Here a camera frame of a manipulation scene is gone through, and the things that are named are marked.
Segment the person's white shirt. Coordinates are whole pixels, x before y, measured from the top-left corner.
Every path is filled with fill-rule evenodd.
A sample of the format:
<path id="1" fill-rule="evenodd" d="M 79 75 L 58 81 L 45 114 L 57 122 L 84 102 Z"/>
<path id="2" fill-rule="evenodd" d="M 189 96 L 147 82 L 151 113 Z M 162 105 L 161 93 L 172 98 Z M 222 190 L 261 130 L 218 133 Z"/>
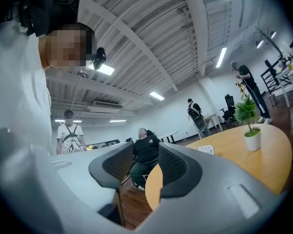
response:
<path id="1" fill-rule="evenodd" d="M 18 19 L 0 24 L 0 128 L 52 152 L 51 98 L 39 39 Z"/>

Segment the green plant in white pot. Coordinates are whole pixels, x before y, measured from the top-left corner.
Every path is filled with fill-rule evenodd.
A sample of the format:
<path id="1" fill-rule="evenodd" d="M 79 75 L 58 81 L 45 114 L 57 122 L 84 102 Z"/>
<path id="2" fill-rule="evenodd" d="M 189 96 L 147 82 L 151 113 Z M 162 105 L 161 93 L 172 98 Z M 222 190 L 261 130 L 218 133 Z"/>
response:
<path id="1" fill-rule="evenodd" d="M 243 94 L 241 102 L 235 105 L 235 119 L 247 125 L 244 138 L 249 151 L 257 151 L 261 148 L 261 130 L 254 124 L 259 117 L 255 113 L 256 104 L 249 95 Z"/>

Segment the grey oval case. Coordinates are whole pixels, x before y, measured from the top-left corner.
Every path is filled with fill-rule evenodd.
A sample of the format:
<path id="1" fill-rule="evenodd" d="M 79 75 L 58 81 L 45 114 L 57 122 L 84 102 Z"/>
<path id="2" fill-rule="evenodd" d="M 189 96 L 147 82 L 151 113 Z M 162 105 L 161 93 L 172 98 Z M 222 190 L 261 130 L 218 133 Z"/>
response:
<path id="1" fill-rule="evenodd" d="M 199 130 L 204 130 L 206 128 L 206 123 L 202 116 L 198 116 L 194 120 L 194 123 Z"/>

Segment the black office chair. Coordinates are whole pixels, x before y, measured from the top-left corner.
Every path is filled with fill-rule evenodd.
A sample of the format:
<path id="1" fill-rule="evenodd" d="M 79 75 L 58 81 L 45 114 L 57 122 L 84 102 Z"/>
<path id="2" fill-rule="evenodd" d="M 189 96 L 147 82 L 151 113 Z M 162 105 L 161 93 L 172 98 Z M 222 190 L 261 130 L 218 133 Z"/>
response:
<path id="1" fill-rule="evenodd" d="M 231 124 L 232 126 L 235 126 L 235 104 L 234 104 L 234 99 L 233 96 L 227 94 L 225 95 L 225 101 L 227 104 L 227 110 L 225 110 L 224 108 L 222 108 L 220 111 L 222 111 L 224 113 L 223 115 L 223 119 L 225 120 L 225 124 L 226 126 L 228 126 L 229 124 Z"/>

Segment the black tree-shaped lamp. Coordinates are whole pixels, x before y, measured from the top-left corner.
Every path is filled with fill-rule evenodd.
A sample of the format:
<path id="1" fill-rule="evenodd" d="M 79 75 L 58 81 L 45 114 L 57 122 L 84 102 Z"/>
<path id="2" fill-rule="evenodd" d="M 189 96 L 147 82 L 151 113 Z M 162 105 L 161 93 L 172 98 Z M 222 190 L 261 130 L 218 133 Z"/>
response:
<path id="1" fill-rule="evenodd" d="M 279 53 L 279 57 L 282 59 L 284 58 L 284 53 L 280 50 L 280 48 L 275 44 L 275 42 L 273 41 L 273 39 L 276 36 L 276 31 L 270 31 L 269 28 L 267 28 L 267 33 L 265 33 L 261 27 L 259 26 L 259 24 L 257 26 L 255 26 L 256 32 L 259 33 L 259 35 L 262 37 L 262 39 L 258 39 L 255 42 L 256 48 L 260 48 L 263 44 L 264 41 L 267 41 L 267 44 L 271 44 L 276 51 Z"/>

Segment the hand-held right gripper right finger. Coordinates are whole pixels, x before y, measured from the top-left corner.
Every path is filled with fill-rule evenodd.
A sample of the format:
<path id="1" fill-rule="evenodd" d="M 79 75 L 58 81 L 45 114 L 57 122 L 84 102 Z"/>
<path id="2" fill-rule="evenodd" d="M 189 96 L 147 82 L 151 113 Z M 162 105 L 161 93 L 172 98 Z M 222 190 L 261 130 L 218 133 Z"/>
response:
<path id="1" fill-rule="evenodd" d="M 232 161 L 161 143 L 159 205 L 138 234 L 257 234 L 284 200 Z"/>

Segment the small white table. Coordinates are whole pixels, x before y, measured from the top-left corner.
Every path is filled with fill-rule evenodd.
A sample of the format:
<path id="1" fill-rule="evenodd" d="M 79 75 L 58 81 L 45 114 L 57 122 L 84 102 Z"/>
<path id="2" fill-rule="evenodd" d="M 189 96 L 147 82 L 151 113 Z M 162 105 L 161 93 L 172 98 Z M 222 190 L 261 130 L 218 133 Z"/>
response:
<path id="1" fill-rule="evenodd" d="M 215 128 L 219 128 L 220 131 L 223 131 L 223 128 L 221 126 L 221 122 L 218 119 L 218 115 L 217 114 L 207 114 L 204 116 L 204 120 L 206 122 L 206 125 L 209 128 L 215 127 Z"/>

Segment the black backpack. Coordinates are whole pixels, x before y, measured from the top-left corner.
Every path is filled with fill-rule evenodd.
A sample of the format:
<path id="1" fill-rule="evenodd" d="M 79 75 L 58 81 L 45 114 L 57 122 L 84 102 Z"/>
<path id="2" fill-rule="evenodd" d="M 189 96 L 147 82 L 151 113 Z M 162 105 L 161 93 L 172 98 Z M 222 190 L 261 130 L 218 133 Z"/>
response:
<path id="1" fill-rule="evenodd" d="M 200 112 L 193 107 L 193 103 L 188 106 L 188 115 L 193 121 L 201 116 Z"/>

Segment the yellow hand tool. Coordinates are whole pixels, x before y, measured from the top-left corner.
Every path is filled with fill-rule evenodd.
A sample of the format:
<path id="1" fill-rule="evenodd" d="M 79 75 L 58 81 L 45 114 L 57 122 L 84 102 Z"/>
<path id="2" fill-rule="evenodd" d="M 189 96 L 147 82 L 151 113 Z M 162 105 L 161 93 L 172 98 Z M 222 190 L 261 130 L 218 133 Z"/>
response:
<path id="1" fill-rule="evenodd" d="M 241 99 L 244 99 L 247 97 L 246 93 L 244 92 L 245 88 L 243 88 L 243 84 L 239 81 L 236 82 L 236 84 L 239 88 L 240 93 L 242 94 Z"/>

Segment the white table card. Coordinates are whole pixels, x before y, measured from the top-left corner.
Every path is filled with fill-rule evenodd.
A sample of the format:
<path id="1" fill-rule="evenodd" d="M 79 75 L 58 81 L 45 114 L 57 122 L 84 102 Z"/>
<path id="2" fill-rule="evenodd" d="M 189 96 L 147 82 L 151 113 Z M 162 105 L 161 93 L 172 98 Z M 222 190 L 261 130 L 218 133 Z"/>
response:
<path id="1" fill-rule="evenodd" d="M 214 155 L 214 148 L 212 145 L 198 146 L 198 151 Z"/>

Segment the white ceiling air conditioner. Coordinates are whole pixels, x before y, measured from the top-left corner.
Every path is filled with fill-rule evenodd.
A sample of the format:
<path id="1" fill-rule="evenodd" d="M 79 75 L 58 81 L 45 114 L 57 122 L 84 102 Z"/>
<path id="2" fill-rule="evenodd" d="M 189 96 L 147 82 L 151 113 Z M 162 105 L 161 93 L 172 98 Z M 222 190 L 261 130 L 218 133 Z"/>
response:
<path id="1" fill-rule="evenodd" d="M 123 106 L 115 103 L 94 101 L 93 105 L 89 105 L 87 108 L 95 113 L 115 114 L 121 111 Z"/>

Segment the round white table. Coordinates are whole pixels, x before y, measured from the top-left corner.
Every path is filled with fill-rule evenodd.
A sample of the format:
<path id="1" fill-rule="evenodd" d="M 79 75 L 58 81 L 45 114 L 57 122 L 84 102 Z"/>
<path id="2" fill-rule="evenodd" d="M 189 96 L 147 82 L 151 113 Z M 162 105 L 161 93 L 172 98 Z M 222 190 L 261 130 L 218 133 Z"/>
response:
<path id="1" fill-rule="evenodd" d="M 158 137 L 162 142 L 168 142 L 168 143 L 172 143 L 172 144 L 175 144 L 175 140 L 174 140 L 174 137 L 173 135 L 178 133 L 177 131 L 173 131 L 173 132 L 170 132 L 168 134 L 164 134 L 160 137 Z"/>

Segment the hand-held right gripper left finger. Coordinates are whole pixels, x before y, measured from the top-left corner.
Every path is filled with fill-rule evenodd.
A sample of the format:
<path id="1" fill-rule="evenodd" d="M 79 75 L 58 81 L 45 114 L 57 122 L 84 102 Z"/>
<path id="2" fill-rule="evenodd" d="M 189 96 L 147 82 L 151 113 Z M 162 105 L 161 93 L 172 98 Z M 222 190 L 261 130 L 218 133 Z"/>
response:
<path id="1" fill-rule="evenodd" d="M 118 211 L 119 180 L 102 172 L 94 179 L 93 161 L 126 148 L 50 156 L 7 129 L 0 129 L 0 203 L 11 234 L 128 234 L 109 220 Z"/>

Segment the black wooden rack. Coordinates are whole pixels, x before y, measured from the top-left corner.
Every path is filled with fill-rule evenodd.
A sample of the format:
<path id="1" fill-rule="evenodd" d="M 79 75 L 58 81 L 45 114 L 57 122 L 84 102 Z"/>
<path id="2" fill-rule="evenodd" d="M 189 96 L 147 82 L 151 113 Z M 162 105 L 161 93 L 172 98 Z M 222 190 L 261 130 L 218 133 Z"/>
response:
<path id="1" fill-rule="evenodd" d="M 277 66 L 279 64 L 285 64 L 285 58 L 279 58 L 275 63 L 271 64 L 267 59 L 265 60 L 265 65 L 267 69 L 260 75 L 266 88 L 268 89 L 268 93 L 271 95 L 274 91 L 281 88 L 280 82 L 276 78 L 279 74 L 277 71 Z"/>

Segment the round wooden table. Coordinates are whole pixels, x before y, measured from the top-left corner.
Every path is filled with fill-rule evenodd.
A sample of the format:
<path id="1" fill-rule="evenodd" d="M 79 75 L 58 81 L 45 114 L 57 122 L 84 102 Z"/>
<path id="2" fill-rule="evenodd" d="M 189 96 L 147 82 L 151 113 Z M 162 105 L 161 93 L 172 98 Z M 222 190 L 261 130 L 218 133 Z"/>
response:
<path id="1" fill-rule="evenodd" d="M 260 129 L 261 148 L 257 151 L 250 151 L 247 147 L 244 133 L 247 125 L 222 131 L 210 137 L 198 140 L 186 146 L 192 152 L 198 152 L 198 147 L 213 146 L 214 155 L 232 161 L 240 166 L 254 178 L 262 182 L 273 195 L 281 193 L 289 177 L 292 163 L 292 148 L 289 139 L 279 128 L 255 124 Z M 150 172 L 146 180 L 146 199 L 153 211 L 160 204 L 160 190 L 163 187 L 163 175 L 159 165 Z M 246 217 L 251 213 L 259 212 L 264 206 L 263 203 L 251 201 L 251 196 L 242 193 L 242 189 L 234 186 L 229 189 L 233 198 Z"/>

